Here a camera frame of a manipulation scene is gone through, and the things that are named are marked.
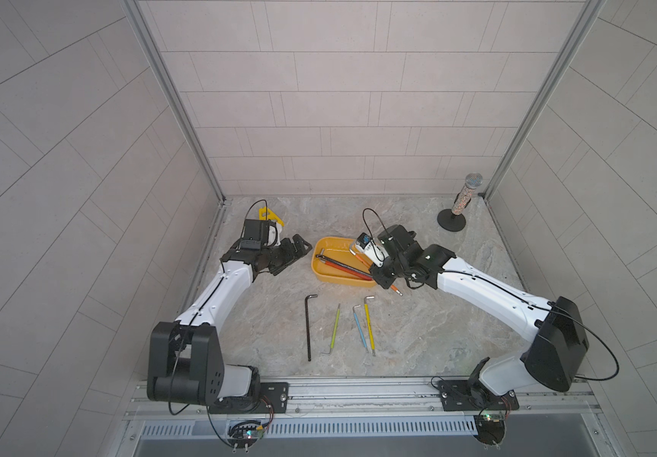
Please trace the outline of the red hex key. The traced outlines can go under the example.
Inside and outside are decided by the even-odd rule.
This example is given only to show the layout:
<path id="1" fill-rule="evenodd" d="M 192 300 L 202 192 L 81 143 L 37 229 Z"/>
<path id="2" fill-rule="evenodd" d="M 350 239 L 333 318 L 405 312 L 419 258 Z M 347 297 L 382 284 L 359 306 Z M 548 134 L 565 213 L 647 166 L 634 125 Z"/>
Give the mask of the red hex key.
<path id="1" fill-rule="evenodd" d="M 368 272 L 362 272 L 362 270 L 359 270 L 358 268 L 353 268 L 351 266 L 339 262 L 335 262 L 330 259 L 321 258 L 320 261 L 325 265 L 328 265 L 332 268 L 336 268 L 336 270 L 341 270 L 342 272 L 347 272 L 348 274 L 360 278 L 364 281 L 372 281 L 372 276 L 370 276 Z"/>

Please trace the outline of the orange hex key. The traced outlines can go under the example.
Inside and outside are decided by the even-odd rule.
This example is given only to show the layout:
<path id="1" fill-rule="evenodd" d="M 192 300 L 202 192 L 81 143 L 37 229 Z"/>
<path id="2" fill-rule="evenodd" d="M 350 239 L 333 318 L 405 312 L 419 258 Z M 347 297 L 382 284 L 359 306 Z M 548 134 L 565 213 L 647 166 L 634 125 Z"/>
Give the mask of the orange hex key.
<path id="1" fill-rule="evenodd" d="M 349 246 L 349 252 L 357 259 L 359 260 L 362 264 L 364 264 L 368 268 L 368 275 L 383 289 L 391 289 L 395 293 L 397 293 L 400 296 L 403 296 L 403 293 L 393 285 L 393 280 L 389 278 L 389 276 L 383 274 L 380 272 L 380 268 L 376 266 L 376 264 L 372 261 L 372 259 L 368 258 L 368 256 L 364 253 L 362 253 L 359 249 L 359 245 L 356 245 L 355 243 L 352 243 Z"/>

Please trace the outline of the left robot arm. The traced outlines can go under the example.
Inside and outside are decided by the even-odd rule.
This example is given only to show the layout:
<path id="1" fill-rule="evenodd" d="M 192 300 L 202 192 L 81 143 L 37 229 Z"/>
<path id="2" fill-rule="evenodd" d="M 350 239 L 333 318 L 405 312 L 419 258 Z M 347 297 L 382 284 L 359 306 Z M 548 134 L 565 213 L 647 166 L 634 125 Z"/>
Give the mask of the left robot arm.
<path id="1" fill-rule="evenodd" d="M 278 275 L 312 253 L 296 234 L 258 246 L 238 240 L 220 258 L 210 285 L 175 320 L 158 323 L 149 340 L 147 398 L 167 404 L 252 411 L 261 404 L 258 369 L 224 361 L 219 331 L 261 272 Z"/>

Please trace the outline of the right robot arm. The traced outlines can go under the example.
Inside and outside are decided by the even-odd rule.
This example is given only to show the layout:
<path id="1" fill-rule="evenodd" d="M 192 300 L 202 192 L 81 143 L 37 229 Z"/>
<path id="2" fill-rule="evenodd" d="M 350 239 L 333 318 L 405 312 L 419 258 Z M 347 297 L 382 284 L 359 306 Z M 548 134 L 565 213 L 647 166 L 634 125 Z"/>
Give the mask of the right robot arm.
<path id="1" fill-rule="evenodd" d="M 378 236 L 361 234 L 360 251 L 370 259 L 370 276 L 384 289 L 403 279 L 458 296 L 519 334 L 528 345 L 504 356 L 482 359 L 462 395 L 480 412 L 518 388 L 534 384 L 566 392 L 581 379 L 579 369 L 594 335 L 578 306 L 563 296 L 554 301 L 514 288 L 482 272 L 440 245 L 423 248 L 401 225 Z"/>

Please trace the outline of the long black hex key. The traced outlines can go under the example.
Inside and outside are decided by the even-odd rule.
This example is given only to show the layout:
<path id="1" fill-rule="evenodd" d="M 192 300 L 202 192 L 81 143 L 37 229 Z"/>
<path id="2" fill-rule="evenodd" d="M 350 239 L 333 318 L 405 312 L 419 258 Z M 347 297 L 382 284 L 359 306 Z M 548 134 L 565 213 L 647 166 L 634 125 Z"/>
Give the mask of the long black hex key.
<path id="1" fill-rule="evenodd" d="M 372 276 L 370 276 L 368 272 L 363 272 L 362 270 L 359 270 L 359 268 L 349 266 L 345 263 L 331 259 L 330 257 L 326 257 L 325 255 L 322 254 L 316 255 L 316 258 L 320 262 L 330 265 L 332 266 L 332 268 L 336 268 L 336 270 L 342 270 L 342 272 L 347 272 L 348 274 L 355 276 L 357 278 L 361 278 L 362 280 L 365 281 L 372 281 Z"/>

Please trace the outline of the yellow hex key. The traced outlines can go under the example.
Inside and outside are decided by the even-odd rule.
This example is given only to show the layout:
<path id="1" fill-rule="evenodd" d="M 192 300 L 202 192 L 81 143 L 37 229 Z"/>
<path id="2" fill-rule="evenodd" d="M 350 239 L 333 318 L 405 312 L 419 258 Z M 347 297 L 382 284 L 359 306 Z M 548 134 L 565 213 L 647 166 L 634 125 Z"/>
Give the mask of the yellow hex key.
<path id="1" fill-rule="evenodd" d="M 367 322 L 368 335 L 370 337 L 370 350 L 372 351 L 372 356 L 376 356 L 375 341 L 372 329 L 372 318 L 370 317 L 370 301 L 373 299 L 375 299 L 374 295 L 364 297 L 364 311 Z"/>

